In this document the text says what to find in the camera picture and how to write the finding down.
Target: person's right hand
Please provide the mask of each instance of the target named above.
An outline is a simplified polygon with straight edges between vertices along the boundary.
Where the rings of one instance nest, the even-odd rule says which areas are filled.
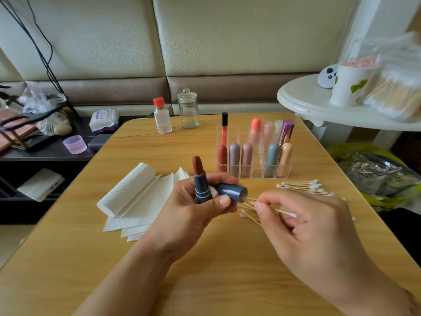
[[[296,213],[296,218],[278,215],[270,204],[281,204]],[[345,314],[405,314],[408,296],[364,250],[345,201],[272,190],[259,196],[255,209],[285,265]]]

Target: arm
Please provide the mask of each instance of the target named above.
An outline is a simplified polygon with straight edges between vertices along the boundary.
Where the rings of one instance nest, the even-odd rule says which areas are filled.
[[[228,173],[208,173],[209,185],[237,184]],[[178,182],[155,222],[73,314],[74,316],[149,315],[171,264],[197,243],[212,218],[237,210],[219,196],[195,204],[193,177]]]
[[[280,217],[270,204],[282,204],[296,218]],[[421,316],[416,300],[366,253],[345,201],[275,190],[262,193],[255,207],[285,265],[347,316]]]

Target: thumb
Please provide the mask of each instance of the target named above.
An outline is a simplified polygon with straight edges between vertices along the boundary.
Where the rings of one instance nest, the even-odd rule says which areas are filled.
[[[255,202],[254,207],[259,215],[263,230],[282,259],[288,255],[294,238],[272,207],[258,201]]]
[[[200,215],[203,219],[217,217],[224,209],[231,204],[231,198],[228,195],[221,195],[212,198],[210,201],[198,204]]]

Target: glass jar lid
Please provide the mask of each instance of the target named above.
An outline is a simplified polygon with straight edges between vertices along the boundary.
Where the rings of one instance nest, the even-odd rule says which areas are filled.
[[[196,100],[197,93],[190,92],[190,89],[185,88],[182,93],[177,94],[177,100],[181,103],[192,103]]]

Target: person's left hand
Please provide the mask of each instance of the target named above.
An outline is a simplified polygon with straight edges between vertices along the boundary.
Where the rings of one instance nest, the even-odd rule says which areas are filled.
[[[209,172],[206,176],[210,186],[238,184],[238,178],[228,173]],[[139,242],[149,242],[163,250],[174,262],[192,249],[214,217],[237,211],[237,202],[227,195],[195,204],[194,190],[193,177],[177,182],[155,222]]]

